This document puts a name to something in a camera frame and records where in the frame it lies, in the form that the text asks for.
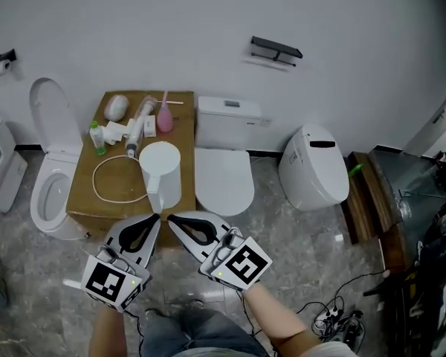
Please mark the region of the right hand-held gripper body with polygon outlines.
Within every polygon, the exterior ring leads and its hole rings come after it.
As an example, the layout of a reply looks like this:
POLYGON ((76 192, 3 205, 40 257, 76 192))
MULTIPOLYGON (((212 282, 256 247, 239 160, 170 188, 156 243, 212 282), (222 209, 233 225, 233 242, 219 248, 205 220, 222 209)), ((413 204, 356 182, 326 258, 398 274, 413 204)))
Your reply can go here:
POLYGON ((252 237, 244 238, 238 228, 232 227, 201 264, 199 272, 243 292, 256 283, 271 264, 272 259, 252 237))

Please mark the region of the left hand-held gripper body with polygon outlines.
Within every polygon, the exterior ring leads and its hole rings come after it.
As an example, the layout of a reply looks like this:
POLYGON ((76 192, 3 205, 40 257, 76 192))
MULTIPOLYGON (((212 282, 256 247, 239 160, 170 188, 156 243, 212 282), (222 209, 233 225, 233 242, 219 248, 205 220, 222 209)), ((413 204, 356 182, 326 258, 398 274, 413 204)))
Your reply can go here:
POLYGON ((80 288, 114 310, 126 310, 151 280, 148 270, 101 244, 86 263, 80 288))

